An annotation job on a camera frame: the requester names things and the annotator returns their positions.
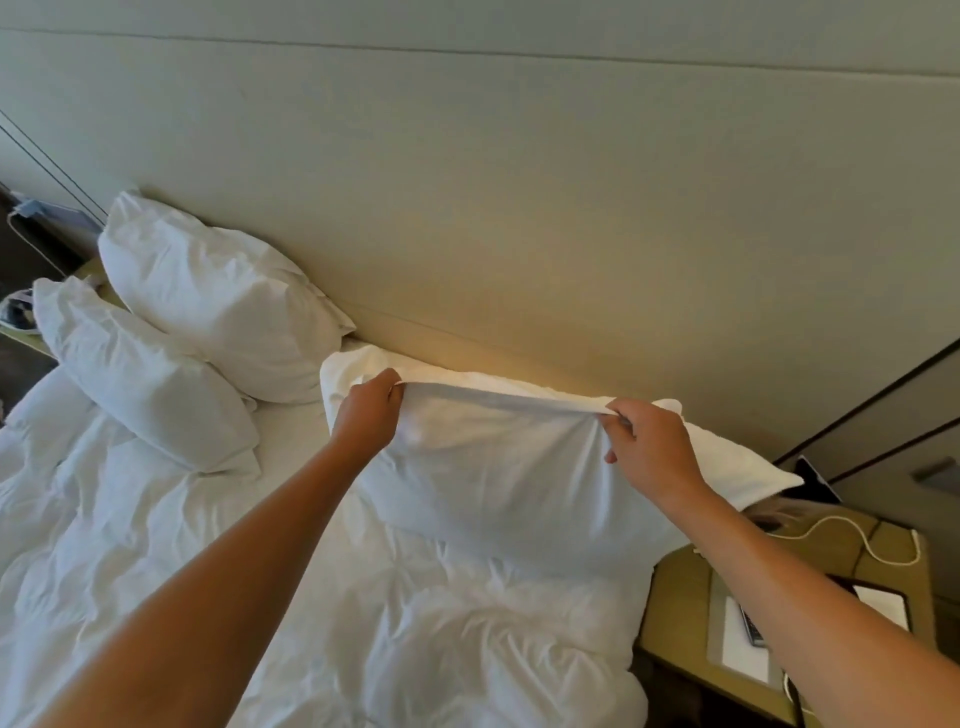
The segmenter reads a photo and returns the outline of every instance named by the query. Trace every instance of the hand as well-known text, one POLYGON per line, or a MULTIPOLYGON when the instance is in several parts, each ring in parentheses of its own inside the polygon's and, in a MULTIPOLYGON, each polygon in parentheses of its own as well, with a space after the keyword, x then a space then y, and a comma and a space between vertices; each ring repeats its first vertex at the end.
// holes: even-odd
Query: hand
POLYGON ((598 415, 612 445, 604 459, 619 463, 634 488, 657 506, 708 489, 680 415, 640 400, 618 399, 607 406, 620 417, 598 415))
POLYGON ((340 403, 330 445, 362 458, 364 464, 390 445, 403 402, 403 385, 394 369, 385 369, 370 381, 354 384, 340 403))

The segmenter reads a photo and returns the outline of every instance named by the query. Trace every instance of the white duvet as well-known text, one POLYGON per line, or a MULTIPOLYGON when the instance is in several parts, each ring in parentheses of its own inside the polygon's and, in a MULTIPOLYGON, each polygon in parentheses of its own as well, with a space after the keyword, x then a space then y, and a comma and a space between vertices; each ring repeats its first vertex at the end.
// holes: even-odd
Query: white duvet
MULTIPOLYGON (((320 404, 254 415, 263 475, 196 475, 55 370, 0 430, 0 726, 317 448, 320 404)), ((231 726, 629 725, 651 572, 530 578, 347 495, 231 726)))

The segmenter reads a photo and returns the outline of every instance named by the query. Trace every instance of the pillowcase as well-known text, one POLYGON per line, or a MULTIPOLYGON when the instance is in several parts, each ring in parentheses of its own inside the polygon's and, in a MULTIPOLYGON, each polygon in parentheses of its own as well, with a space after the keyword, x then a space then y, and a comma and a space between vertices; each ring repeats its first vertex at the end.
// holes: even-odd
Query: pillowcase
POLYGON ((318 371, 355 329, 286 256, 240 231, 123 193, 98 242, 113 289, 258 400, 321 398, 318 371))
POLYGON ((36 281, 34 313, 70 378, 141 440, 193 471, 256 470, 250 413, 192 347, 75 278, 36 281))
MULTIPOLYGON (((330 426, 351 385, 394 367, 407 384, 394 441, 357 487, 385 522, 537 574, 629 578, 684 534, 619 468, 594 413, 611 398, 460 374, 365 347, 321 369, 330 426)), ((674 411, 675 400, 657 402, 674 411)), ((704 479, 737 509, 796 485, 756 453, 687 424, 704 479)))

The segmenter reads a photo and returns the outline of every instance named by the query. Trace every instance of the person's left hand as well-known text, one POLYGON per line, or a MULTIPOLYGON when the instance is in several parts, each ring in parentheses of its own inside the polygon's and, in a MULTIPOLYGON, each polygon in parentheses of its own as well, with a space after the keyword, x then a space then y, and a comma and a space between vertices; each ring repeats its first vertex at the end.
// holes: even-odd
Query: person's left hand
POLYGON ((399 382, 395 369, 385 369, 370 381, 350 387, 340 403, 330 445, 348 449, 365 463, 390 445, 403 402, 399 382))

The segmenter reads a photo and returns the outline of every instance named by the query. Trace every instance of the finger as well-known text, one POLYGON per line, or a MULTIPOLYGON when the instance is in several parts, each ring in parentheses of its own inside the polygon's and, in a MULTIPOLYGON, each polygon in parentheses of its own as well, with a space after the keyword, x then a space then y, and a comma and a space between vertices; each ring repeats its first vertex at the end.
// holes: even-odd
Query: finger
POLYGON ((616 415, 597 415, 600 424, 607 431, 613 450, 626 448, 634 442, 634 433, 625 426, 616 415))
POLYGON ((395 384, 390 388, 390 393, 387 395, 387 401, 394 407, 394 409, 399 409, 400 405, 403 404, 403 393, 406 391, 407 385, 403 382, 395 384))
POLYGON ((654 406, 650 402, 641 400, 630 400, 625 397, 618 397, 607 403, 607 409, 611 409, 621 417, 627 418, 631 424, 635 424, 637 418, 643 415, 647 407, 654 406))
POLYGON ((380 374, 371 379, 371 381, 375 381, 378 386, 389 390, 392 386, 400 381, 400 375, 393 367, 387 367, 385 370, 380 372, 380 374))

